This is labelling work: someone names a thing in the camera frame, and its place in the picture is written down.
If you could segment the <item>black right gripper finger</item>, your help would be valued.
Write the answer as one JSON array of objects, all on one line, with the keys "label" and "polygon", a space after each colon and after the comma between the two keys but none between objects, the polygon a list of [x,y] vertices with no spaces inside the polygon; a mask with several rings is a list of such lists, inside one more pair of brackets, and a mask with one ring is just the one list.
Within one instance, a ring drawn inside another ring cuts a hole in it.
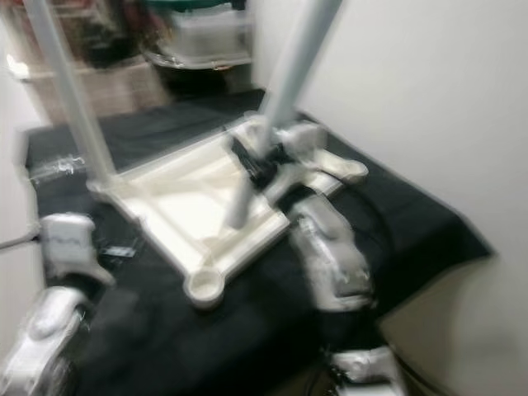
[{"label": "black right gripper finger", "polygon": [[253,155],[252,150],[238,137],[229,137],[228,149],[237,159],[238,165],[244,170],[259,170],[259,159]]}]

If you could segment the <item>white plastic table leg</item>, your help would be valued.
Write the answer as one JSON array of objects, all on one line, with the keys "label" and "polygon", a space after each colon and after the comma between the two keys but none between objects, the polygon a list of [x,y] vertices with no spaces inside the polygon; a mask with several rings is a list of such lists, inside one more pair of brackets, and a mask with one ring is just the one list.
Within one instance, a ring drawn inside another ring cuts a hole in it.
[{"label": "white plastic table leg", "polygon": [[313,172],[327,175],[339,182],[362,182],[370,174],[365,163],[353,161],[325,150],[317,151],[313,158],[305,163]]},{"label": "white plastic table leg", "polygon": [[[228,130],[229,136],[241,139],[258,158],[274,150],[272,132],[275,129],[285,129],[288,125],[302,122],[295,120],[295,105],[301,98],[342,3],[343,0],[305,0],[301,15],[291,27],[291,37],[280,53],[259,111]],[[235,190],[233,204],[225,219],[226,225],[234,229],[244,227],[255,199],[265,199],[271,205],[265,197],[267,187],[252,187],[245,173],[243,181]],[[271,206],[282,208],[295,194],[295,190],[302,188],[304,185],[296,187],[279,201],[278,206]]]},{"label": "white plastic table leg", "polygon": [[69,58],[67,38],[60,29],[49,0],[23,0],[34,37],[52,69],[58,98],[68,118],[69,132],[89,173],[89,188],[108,190],[116,178],[116,167],[101,132],[101,124],[84,93],[82,79]]}]

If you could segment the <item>black wok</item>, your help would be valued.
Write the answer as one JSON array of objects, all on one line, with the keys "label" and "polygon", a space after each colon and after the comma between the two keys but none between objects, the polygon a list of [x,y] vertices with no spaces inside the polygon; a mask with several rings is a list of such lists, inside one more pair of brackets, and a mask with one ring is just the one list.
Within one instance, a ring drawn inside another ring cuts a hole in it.
[{"label": "black wok", "polygon": [[252,53],[199,45],[147,45],[140,53],[163,90],[174,97],[212,96],[248,90]]}]

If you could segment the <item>black plastic bag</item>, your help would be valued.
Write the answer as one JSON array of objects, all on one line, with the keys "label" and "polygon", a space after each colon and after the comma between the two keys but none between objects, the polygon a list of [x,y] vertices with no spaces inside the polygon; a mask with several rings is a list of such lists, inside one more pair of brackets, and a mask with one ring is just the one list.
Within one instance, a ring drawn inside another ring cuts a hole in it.
[{"label": "black plastic bag", "polygon": [[146,16],[144,0],[84,0],[87,15],[79,39],[84,60],[109,68],[139,56]]}]

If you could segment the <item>clear plastic storage box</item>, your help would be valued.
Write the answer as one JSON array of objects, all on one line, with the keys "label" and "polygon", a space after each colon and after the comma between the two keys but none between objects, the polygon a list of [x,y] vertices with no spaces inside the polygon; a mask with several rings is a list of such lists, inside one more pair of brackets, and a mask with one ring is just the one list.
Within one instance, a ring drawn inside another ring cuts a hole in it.
[{"label": "clear plastic storage box", "polygon": [[245,34],[248,13],[230,7],[170,12],[171,36],[159,42],[163,53],[186,68],[248,64],[252,54]]}]

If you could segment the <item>clear plastic bag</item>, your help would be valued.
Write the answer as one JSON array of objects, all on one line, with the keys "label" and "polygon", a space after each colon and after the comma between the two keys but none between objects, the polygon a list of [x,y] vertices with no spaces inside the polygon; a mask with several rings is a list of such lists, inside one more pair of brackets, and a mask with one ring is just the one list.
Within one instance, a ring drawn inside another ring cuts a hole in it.
[{"label": "clear plastic bag", "polygon": [[29,177],[31,180],[46,180],[46,178],[76,174],[86,169],[87,164],[82,156],[64,155],[31,166]]}]

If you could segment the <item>white plastic children table top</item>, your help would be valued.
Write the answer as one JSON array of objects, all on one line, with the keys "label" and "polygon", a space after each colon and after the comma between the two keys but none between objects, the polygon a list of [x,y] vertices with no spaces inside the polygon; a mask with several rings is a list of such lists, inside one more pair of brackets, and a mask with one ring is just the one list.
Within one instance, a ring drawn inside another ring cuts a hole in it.
[{"label": "white plastic children table top", "polygon": [[[226,225],[235,190],[245,177],[229,151],[228,130],[244,118],[116,173],[111,187],[102,192],[182,275],[182,291],[197,309],[218,305],[228,283],[280,238],[293,242],[293,224],[263,197],[253,201],[244,227]],[[351,185],[310,169],[304,184],[327,197],[335,209],[331,196]],[[293,246],[295,263],[305,266]]]}]

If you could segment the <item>dark green round lid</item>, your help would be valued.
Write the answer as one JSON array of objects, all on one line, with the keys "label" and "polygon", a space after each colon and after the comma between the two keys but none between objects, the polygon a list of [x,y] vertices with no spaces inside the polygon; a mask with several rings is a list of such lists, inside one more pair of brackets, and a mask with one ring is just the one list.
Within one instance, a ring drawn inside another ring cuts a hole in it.
[{"label": "dark green round lid", "polygon": [[219,5],[230,5],[234,10],[245,11],[248,0],[144,0],[144,4],[158,10],[174,12],[204,10],[204,8],[219,7]]}]

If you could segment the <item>black tablecloth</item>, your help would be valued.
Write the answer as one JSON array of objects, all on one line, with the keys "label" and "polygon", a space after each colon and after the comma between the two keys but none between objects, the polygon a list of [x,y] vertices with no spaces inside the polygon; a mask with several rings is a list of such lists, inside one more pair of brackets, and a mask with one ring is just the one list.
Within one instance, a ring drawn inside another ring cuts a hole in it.
[{"label": "black tablecloth", "polygon": [[[430,193],[339,136],[328,148],[369,170],[335,205],[372,264],[382,314],[464,264],[495,256],[463,215]],[[75,396],[265,396],[319,365],[318,322],[286,238],[235,276],[217,309],[193,309],[182,276],[116,209],[95,200],[86,173],[58,171],[76,156],[66,125],[26,132],[24,168],[38,215],[93,215],[101,244],[133,244],[136,253],[114,261],[116,284],[92,321]]]}]

